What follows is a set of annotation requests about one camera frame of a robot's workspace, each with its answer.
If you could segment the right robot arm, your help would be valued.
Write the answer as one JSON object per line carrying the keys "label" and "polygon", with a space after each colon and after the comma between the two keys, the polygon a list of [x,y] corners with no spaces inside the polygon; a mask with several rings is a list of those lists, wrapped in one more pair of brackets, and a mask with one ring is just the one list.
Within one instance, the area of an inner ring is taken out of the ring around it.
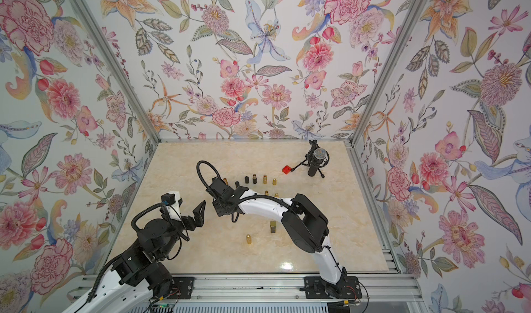
{"label": "right robot arm", "polygon": [[256,215],[281,223],[295,246],[313,257],[322,290],[334,298],[341,295],[347,286],[347,270],[334,255],[327,217],[305,195],[276,198],[248,187],[232,188],[205,160],[196,164],[196,172],[213,197],[217,216],[230,216],[235,223],[240,215]]}

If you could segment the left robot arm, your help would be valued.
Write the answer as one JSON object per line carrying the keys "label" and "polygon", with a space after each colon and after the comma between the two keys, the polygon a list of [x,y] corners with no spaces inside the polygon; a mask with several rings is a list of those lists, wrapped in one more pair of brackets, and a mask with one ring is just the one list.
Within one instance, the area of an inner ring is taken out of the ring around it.
{"label": "left robot arm", "polygon": [[202,227],[206,203],[192,216],[181,216],[173,194],[149,206],[131,221],[136,240],[98,272],[92,288],[71,304],[67,312],[128,312],[141,303],[167,299],[190,299],[194,278],[173,276],[164,266],[174,245],[189,240],[189,233]]}

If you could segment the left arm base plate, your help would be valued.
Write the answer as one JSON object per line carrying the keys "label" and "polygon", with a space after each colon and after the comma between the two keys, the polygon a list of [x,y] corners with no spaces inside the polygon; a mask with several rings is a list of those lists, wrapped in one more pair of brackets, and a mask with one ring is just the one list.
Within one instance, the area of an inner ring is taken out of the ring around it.
{"label": "left arm base plate", "polygon": [[161,295],[155,295],[159,301],[162,300],[188,300],[192,298],[194,289],[194,277],[175,276],[170,286]]}

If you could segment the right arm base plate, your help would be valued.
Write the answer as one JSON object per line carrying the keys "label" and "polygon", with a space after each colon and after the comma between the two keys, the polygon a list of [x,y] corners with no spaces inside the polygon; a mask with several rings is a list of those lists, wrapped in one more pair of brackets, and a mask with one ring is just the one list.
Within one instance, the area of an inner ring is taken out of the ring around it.
{"label": "right arm base plate", "polygon": [[338,284],[332,284],[324,281],[319,276],[304,277],[304,285],[300,288],[307,299],[337,299],[337,300],[354,300],[362,299],[362,289],[355,276],[341,278]]}

